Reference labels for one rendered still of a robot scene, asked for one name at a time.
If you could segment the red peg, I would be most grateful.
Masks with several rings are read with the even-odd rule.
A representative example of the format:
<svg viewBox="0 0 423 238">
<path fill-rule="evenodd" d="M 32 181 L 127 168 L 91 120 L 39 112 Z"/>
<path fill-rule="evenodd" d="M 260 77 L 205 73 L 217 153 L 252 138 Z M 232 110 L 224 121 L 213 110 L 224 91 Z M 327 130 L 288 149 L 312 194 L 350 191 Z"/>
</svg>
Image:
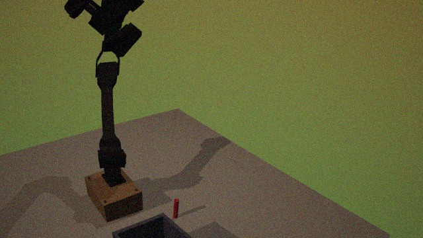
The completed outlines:
<svg viewBox="0 0 423 238">
<path fill-rule="evenodd" d="M 178 205 L 178 203 L 179 203 L 179 199 L 175 199 L 174 200 L 174 209 L 173 209 L 173 211 L 174 211 L 174 213 L 173 213 L 173 218 L 174 219 L 176 219 L 177 218 L 177 216 L 178 216 L 178 207 L 179 207 L 179 205 Z"/>
</svg>

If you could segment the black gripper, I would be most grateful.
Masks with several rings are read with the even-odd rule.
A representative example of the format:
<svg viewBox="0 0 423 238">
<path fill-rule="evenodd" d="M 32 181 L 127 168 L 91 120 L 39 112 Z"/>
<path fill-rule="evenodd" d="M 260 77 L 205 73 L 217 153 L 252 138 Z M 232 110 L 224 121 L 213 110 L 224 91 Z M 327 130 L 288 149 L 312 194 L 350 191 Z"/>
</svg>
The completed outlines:
<svg viewBox="0 0 423 238">
<path fill-rule="evenodd" d="M 119 29 L 115 26 L 122 16 L 115 5 L 104 2 L 100 7 L 93 0 L 68 0 L 64 6 L 69 16 L 73 19 L 78 17 L 84 10 L 92 15 L 89 25 L 101 35 L 107 34 L 108 39 L 103 46 L 122 58 L 130 48 L 141 38 L 142 32 L 134 24 L 126 24 Z M 111 32 L 113 33 L 111 33 Z"/>
</svg>

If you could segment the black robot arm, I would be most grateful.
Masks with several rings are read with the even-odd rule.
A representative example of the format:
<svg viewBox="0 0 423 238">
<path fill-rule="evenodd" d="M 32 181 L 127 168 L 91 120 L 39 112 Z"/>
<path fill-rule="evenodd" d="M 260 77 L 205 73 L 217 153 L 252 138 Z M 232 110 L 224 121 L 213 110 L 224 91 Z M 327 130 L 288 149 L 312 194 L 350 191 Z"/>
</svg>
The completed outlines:
<svg viewBox="0 0 423 238">
<path fill-rule="evenodd" d="M 122 27 L 122 22 L 128 11 L 134 12 L 140 5 L 143 4 L 144 0 L 102 0 L 104 2 L 111 3 L 116 6 L 120 18 L 122 19 L 115 26 L 119 29 Z M 108 48 L 102 46 L 102 51 L 96 59 L 96 75 L 97 85 L 101 90 L 101 105 L 102 105 L 102 132 L 103 135 L 100 139 L 98 150 L 98 162 L 100 168 L 104 168 L 102 177 L 109 185 L 109 187 L 116 186 L 126 182 L 125 178 L 121 175 L 121 167 L 125 167 L 126 154 L 121 149 L 120 140 L 114 133 L 114 111 L 113 111 L 113 88 L 117 82 L 117 75 L 120 72 L 120 56 L 118 63 L 104 62 L 97 65 L 103 52 L 111 52 Z"/>
</svg>

